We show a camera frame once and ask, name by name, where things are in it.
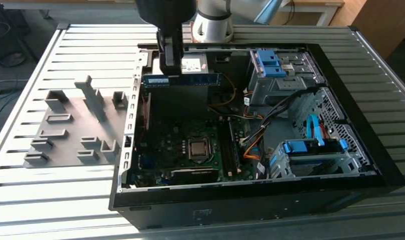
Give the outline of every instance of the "blue plastic clip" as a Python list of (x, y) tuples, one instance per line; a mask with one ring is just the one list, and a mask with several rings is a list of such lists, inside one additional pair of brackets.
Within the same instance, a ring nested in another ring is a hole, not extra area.
[(308, 152), (307, 144), (304, 143), (304, 141), (289, 141), (288, 144), (293, 153)]
[(257, 50), (259, 64), (263, 68), (263, 75), (265, 77), (285, 77), (287, 72), (281, 68), (280, 58), (276, 56), (275, 51)]
[(349, 145), (348, 145), (347, 140), (345, 140), (345, 139), (341, 139), (339, 142), (340, 142), (340, 145), (341, 145), (341, 147), (343, 147), (343, 150), (348, 151)]
[(273, 157), (272, 160), (271, 160), (269, 166), (272, 166), (272, 165), (275, 164), (276, 159), (277, 159), (277, 157), (276, 157), (276, 155), (275, 155), (275, 157)]
[(289, 148), (289, 145), (287, 143), (284, 143), (284, 149), (285, 149), (287, 153), (291, 153), (291, 148)]
[(307, 136), (311, 139), (312, 138), (312, 123), (313, 123), (313, 132), (315, 132), (315, 139), (319, 141), (320, 146), (325, 145), (324, 139), (323, 139), (323, 134), (321, 134), (321, 127), (320, 127), (320, 122), (317, 119), (317, 115), (309, 114), (308, 116), (308, 121), (307, 121)]

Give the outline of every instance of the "label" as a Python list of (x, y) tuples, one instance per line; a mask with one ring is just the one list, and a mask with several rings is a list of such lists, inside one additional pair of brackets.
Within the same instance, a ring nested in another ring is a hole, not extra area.
[(201, 72), (201, 60), (199, 58), (184, 58), (181, 60), (181, 72)]
[(151, 84), (168, 84), (168, 78), (152, 78), (149, 79)]
[(261, 171), (263, 174), (264, 174), (264, 171), (267, 171), (267, 168), (264, 167), (264, 165), (261, 163), (257, 164), (257, 169)]
[(284, 65), (281, 65), (281, 67), (283, 67), (284, 70), (293, 70), (295, 69), (292, 64), (284, 64)]
[(249, 97), (245, 97), (245, 98), (244, 98), (244, 104), (245, 104), (247, 106), (249, 106)]

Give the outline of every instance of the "yellow wire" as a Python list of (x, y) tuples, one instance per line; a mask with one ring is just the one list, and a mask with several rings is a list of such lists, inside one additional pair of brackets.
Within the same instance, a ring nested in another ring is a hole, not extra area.
[(227, 76), (227, 74), (223, 74), (223, 75), (224, 75), (224, 77), (228, 79), (228, 81), (229, 81), (229, 83), (231, 83), (231, 85), (232, 85), (232, 87), (233, 87), (233, 95), (232, 95), (232, 98), (231, 98), (229, 101), (225, 101), (225, 102), (223, 102), (223, 103), (215, 103), (215, 104), (209, 105), (209, 106), (212, 106), (212, 107), (224, 106), (224, 105), (229, 104), (229, 103), (235, 100), (235, 98), (236, 98), (236, 87), (235, 87), (235, 84), (233, 84), (231, 78)]
[(252, 155), (248, 155), (251, 149), (253, 148), (253, 146), (256, 145), (256, 143), (260, 141), (261, 137), (263, 137), (264, 133), (259, 136), (259, 138), (256, 139), (256, 141), (253, 142), (253, 144), (249, 146), (248, 150), (244, 153), (244, 158), (247, 157), (253, 157)]

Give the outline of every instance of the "metal workbench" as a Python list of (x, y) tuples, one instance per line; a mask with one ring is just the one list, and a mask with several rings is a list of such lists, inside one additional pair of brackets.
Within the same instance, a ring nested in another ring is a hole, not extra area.
[[(184, 39), (191, 41), (189, 27)], [(93, 77), (104, 96), (131, 85), (139, 43), (156, 42), (148, 25), (72, 25), (57, 30), (0, 134), (3, 239), (405, 239), (405, 187), (337, 213), (139, 232), (108, 210), (113, 166), (25, 169), (52, 89), (81, 96), (73, 78)], [(347, 27), (239, 25), (235, 41), (317, 43), (336, 67), (405, 175), (405, 86), (357, 31)]]

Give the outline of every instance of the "floor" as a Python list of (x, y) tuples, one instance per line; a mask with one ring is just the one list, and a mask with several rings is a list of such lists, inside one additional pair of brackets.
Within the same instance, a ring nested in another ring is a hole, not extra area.
[[(137, 13), (129, 10), (52, 10), (49, 15), (51, 19), (44, 19), (37, 10), (24, 11), (24, 15), (28, 24), (32, 28), (32, 33), (27, 36), (28, 44), (33, 49), (37, 56), (41, 56), (45, 47), (49, 43), (52, 34), (56, 30), (59, 23), (75, 23), (75, 24), (143, 24)], [(236, 24), (252, 24), (252, 22), (244, 19), (236, 19)], [(397, 75), (405, 82), (405, 42), (397, 47), (396, 51), (392, 53), (386, 59), (388, 64), (396, 71)], [(25, 64), (15, 68), (4, 68), (0, 66), (0, 89), (3, 90), (0, 98), (9, 94), (11, 91), (19, 92), (29, 79), (36, 63), (27, 60)], [(0, 100), (0, 108), (3, 104), (13, 95)], [(5, 106), (3, 112), (0, 113), (0, 131), (3, 129), (4, 123), (8, 119), (9, 113), (13, 109), (16, 100)]]

